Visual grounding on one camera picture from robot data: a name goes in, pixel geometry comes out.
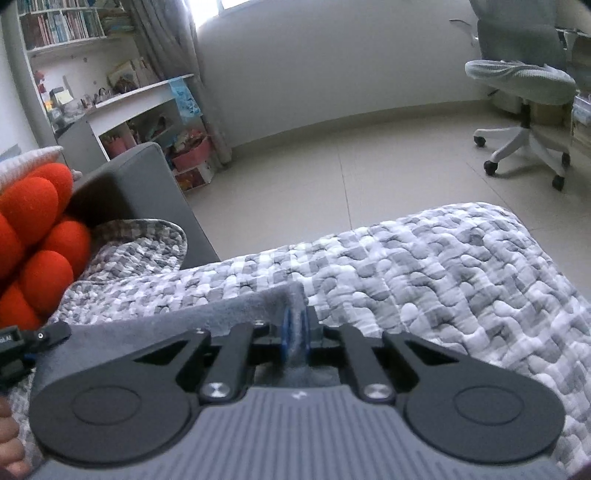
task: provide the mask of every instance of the round black pad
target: round black pad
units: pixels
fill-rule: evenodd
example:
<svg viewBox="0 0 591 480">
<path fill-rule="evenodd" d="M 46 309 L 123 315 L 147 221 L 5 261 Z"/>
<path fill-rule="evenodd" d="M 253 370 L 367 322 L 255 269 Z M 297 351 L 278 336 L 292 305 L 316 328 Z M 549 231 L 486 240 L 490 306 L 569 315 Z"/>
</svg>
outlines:
<svg viewBox="0 0 591 480">
<path fill-rule="evenodd" d="M 161 369 L 132 361 L 57 381 L 30 407 L 31 429 L 48 453 L 86 466 L 137 461 L 187 424 L 187 394 Z"/>
<path fill-rule="evenodd" d="M 133 417 L 141 404 L 139 395 L 127 388 L 98 387 L 80 393 L 72 410 L 84 423 L 116 425 Z"/>
<path fill-rule="evenodd" d="M 517 463 L 541 455 L 564 425 L 562 403 L 547 387 L 468 362 L 421 372 L 405 416 L 425 442 L 473 463 Z"/>
</svg>

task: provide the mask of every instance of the quilted blanket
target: quilted blanket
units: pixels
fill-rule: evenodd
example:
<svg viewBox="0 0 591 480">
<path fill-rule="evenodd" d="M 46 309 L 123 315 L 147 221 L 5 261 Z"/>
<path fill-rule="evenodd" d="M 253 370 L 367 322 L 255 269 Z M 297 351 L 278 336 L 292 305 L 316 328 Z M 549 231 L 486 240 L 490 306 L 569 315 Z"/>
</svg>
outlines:
<svg viewBox="0 0 591 480">
<path fill-rule="evenodd" d="M 591 306 L 501 207 L 449 205 L 190 270 L 179 270 L 175 225 L 122 220 L 96 233 L 95 261 L 52 321 L 121 321 L 296 280 L 328 325 L 406 330 L 544 383 L 567 412 L 556 462 L 573 472 L 589 460 Z M 30 384 L 11 394 L 29 456 Z"/>
</svg>

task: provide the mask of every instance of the white shelf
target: white shelf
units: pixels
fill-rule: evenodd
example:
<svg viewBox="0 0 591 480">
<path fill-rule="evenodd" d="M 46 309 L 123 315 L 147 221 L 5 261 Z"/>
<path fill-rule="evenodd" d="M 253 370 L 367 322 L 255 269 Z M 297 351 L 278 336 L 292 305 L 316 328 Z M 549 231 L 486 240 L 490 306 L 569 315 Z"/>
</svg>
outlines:
<svg viewBox="0 0 591 480">
<path fill-rule="evenodd" d="M 18 14 L 19 17 L 24 17 L 25 15 L 41 15 L 46 14 L 49 12 L 61 12 L 66 10 L 97 10 L 95 7 L 64 7 L 64 8 L 49 8 L 47 10 L 36 10 L 34 12 L 25 12 L 23 14 Z"/>
<path fill-rule="evenodd" d="M 122 37 L 90 37 L 81 38 L 79 40 L 70 40 L 27 50 L 27 55 L 30 59 L 37 59 L 45 56 L 68 56 L 75 51 L 85 50 L 98 44 L 103 44 L 106 41 L 119 40 L 120 38 Z"/>
</svg>

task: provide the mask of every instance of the office chair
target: office chair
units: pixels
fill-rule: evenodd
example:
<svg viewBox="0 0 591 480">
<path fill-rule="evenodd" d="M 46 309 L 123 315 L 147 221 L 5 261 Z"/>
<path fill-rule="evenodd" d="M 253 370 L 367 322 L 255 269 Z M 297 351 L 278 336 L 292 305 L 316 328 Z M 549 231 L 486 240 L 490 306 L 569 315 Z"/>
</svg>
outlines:
<svg viewBox="0 0 591 480">
<path fill-rule="evenodd" d="M 521 125 L 474 132 L 474 142 L 484 147 L 488 138 L 508 138 L 484 163 L 487 175 L 494 175 L 498 163 L 519 147 L 529 145 L 556 176 L 552 186 L 562 191 L 567 149 L 531 129 L 530 102 L 564 105 L 576 95 L 574 80 L 564 71 L 566 52 L 554 28 L 555 0 L 470 0 L 478 17 L 478 43 L 482 60 L 466 63 L 466 74 L 488 86 L 522 99 Z M 562 152 L 562 161 L 547 149 Z"/>
</svg>

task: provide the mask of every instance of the orange cushion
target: orange cushion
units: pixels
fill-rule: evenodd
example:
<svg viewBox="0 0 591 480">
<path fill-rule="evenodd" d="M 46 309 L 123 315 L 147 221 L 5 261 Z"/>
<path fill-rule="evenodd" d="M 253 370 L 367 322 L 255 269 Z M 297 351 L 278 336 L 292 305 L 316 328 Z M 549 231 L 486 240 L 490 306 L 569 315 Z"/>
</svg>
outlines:
<svg viewBox="0 0 591 480">
<path fill-rule="evenodd" d="M 49 180 L 57 192 L 57 212 L 62 213 L 72 198 L 72 172 L 62 163 L 48 163 L 36 168 L 29 174 L 29 177 L 41 177 Z"/>
<path fill-rule="evenodd" d="M 67 258 L 74 278 L 78 278 L 90 257 L 90 232 L 75 220 L 58 223 L 41 244 L 43 250 L 53 250 Z"/>
<path fill-rule="evenodd" d="M 18 283 L 10 285 L 0 297 L 0 327 L 18 325 L 24 330 L 37 330 L 43 323 L 25 300 Z"/>
<path fill-rule="evenodd" d="M 49 180 L 27 177 L 0 195 L 0 213 L 26 246 L 36 244 L 57 218 L 56 188 Z"/>
<path fill-rule="evenodd" d="M 7 278 L 24 256 L 24 245 L 0 213 L 0 279 Z"/>
<path fill-rule="evenodd" d="M 51 315 L 61 296 L 74 281 L 68 260 L 57 252 L 40 250 L 23 267 L 19 284 L 29 305 L 39 314 Z"/>
</svg>

